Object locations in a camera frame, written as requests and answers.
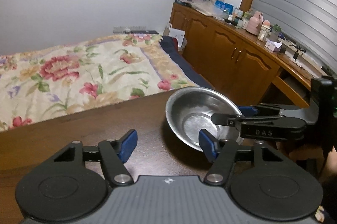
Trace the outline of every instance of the blue package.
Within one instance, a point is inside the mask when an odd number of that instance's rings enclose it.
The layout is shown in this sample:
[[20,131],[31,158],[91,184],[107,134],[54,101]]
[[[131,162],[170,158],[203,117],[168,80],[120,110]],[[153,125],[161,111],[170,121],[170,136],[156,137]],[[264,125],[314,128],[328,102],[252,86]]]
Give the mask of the blue package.
[[233,13],[234,6],[225,2],[222,2],[220,0],[216,0],[215,2],[215,7],[221,9],[221,10],[226,10],[230,15]]

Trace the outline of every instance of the floral bedspread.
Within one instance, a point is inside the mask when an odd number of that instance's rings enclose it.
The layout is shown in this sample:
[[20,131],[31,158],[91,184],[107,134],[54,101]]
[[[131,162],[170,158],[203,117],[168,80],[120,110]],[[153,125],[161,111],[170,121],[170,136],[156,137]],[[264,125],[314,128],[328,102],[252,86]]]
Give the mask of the floral bedspread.
[[160,35],[113,35],[0,56],[0,131],[195,86],[160,40]]

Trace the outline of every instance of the round black disc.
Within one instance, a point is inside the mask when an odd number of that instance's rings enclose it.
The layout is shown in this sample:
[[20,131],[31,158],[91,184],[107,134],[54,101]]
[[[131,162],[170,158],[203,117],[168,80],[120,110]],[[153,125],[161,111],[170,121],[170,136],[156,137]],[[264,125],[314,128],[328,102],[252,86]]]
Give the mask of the round black disc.
[[33,171],[16,187],[21,211],[33,218],[69,221],[90,213],[107,194],[105,180],[83,167],[59,163],[52,173]]
[[249,213],[274,221],[293,221],[312,215],[323,193],[320,183],[305,171],[252,168],[230,186],[234,200]]

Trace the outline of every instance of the metal bowl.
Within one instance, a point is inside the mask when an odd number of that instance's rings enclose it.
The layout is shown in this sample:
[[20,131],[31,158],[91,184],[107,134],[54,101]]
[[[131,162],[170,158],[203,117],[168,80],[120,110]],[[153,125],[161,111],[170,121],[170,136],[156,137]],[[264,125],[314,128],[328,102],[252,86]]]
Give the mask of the metal bowl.
[[217,139],[234,139],[243,142],[234,127],[213,124],[213,113],[242,115],[239,108],[224,95],[207,88],[186,87],[173,93],[166,103],[166,119],[181,141],[202,151],[199,131],[207,129]]

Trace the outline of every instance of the pink thermos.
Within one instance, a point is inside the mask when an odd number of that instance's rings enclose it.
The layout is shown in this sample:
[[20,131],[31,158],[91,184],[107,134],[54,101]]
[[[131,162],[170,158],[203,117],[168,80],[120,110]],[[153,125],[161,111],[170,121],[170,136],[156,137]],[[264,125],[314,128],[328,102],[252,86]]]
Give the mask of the pink thermos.
[[250,18],[246,31],[248,31],[249,33],[252,33],[255,36],[258,36],[261,30],[262,23],[263,23],[262,13],[259,11],[256,11],[254,16]]

